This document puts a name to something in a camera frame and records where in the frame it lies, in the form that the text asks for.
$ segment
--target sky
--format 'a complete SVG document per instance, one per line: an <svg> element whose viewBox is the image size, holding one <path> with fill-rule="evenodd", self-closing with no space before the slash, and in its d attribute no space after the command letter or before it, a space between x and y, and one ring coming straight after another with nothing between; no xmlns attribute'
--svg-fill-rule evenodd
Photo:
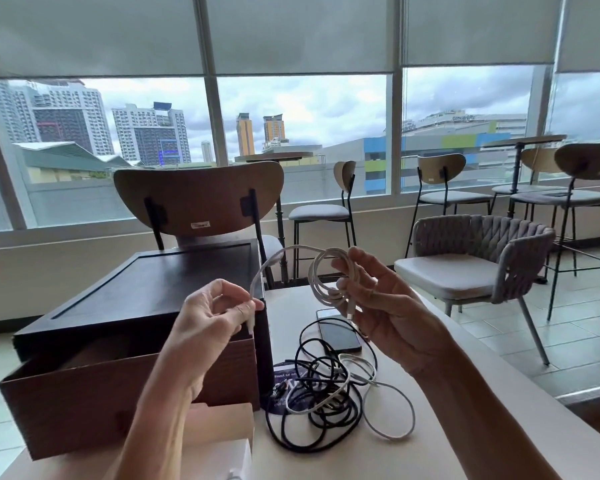
<svg viewBox="0 0 600 480"><path fill-rule="evenodd" d="M405 71L403 119L440 111L470 114L526 113L533 67L442 67ZM184 112L192 160L212 141L202 79L83 79L102 94L114 149L120 151L111 109L126 103L152 107L170 102ZM548 129L581 139L600 139L600 73L556 76ZM314 75L218 79L229 157L239 154L235 118L248 112L256 152L264 143L263 116L283 115L290 144L343 143L382 136L386 128L387 76Z"/></svg>

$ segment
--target person's right hand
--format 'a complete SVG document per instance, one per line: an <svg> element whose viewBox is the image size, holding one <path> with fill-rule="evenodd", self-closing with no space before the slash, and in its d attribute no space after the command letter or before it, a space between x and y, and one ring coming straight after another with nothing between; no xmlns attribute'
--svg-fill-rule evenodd
<svg viewBox="0 0 600 480"><path fill-rule="evenodd" d="M359 248L349 249L349 257L358 266L360 282L341 278L338 288L362 309L353 322L385 355L414 376L456 348L447 327L400 276ZM342 259L334 259L332 266L347 273ZM341 308L346 313L346 304Z"/></svg>

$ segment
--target smartphone screen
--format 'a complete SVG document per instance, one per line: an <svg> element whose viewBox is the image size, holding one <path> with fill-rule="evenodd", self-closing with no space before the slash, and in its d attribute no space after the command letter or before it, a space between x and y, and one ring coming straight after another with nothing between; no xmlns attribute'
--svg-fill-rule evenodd
<svg viewBox="0 0 600 480"><path fill-rule="evenodd" d="M339 311L335 308L327 308L326 310L318 310L316 312L318 318L339 318L342 319ZM362 345L358 340L358 335L345 323L334 320L333 322L325 321L318 323L320 335L337 353L343 352L360 352Z"/></svg>

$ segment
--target wooden chair backrest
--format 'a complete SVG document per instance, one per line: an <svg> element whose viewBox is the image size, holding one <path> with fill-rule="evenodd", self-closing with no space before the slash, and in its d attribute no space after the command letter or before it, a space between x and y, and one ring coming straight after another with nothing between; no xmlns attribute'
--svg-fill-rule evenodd
<svg viewBox="0 0 600 480"><path fill-rule="evenodd" d="M418 157L418 168L422 174L422 181L426 184L444 184L444 167L447 167L447 181L457 177L466 165L462 153L450 153L435 157Z"/></svg>
<svg viewBox="0 0 600 480"><path fill-rule="evenodd" d="M277 162L181 170L122 169L113 175L120 198L135 217L151 227L144 199L158 209L160 232L206 237L235 232L253 224L240 199L256 190L260 217L274 206L285 174Z"/></svg>
<svg viewBox="0 0 600 480"><path fill-rule="evenodd" d="M351 185L351 179L356 172L356 162L348 161L348 162L337 162L336 165L333 166L333 176L338 183L338 186L344 190L344 192L349 192L349 186Z"/></svg>
<svg viewBox="0 0 600 480"><path fill-rule="evenodd" d="M555 162L556 148L528 148L520 154L522 164L538 173L561 172Z"/></svg>
<svg viewBox="0 0 600 480"><path fill-rule="evenodd" d="M556 150L555 163L570 177L600 180L600 143L565 144Z"/></svg>

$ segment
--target table pole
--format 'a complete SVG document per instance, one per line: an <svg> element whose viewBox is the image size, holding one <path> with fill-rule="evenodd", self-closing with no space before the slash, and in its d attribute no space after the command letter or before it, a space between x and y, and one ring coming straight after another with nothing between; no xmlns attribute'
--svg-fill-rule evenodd
<svg viewBox="0 0 600 480"><path fill-rule="evenodd" d="M280 197L276 201L276 217L278 219L278 240L282 247L285 247L285 228L282 224L282 202ZM286 285L289 282L289 273L287 269L287 252L282 253L282 259L280 259L280 277L282 284Z"/></svg>
<svg viewBox="0 0 600 480"><path fill-rule="evenodd" d="M518 179L520 177L520 155L525 144L520 142L516 143L516 160L513 163L513 181L511 182L511 195L518 193ZM507 217L512 218L516 213L516 203L513 199L509 198L509 211Z"/></svg>

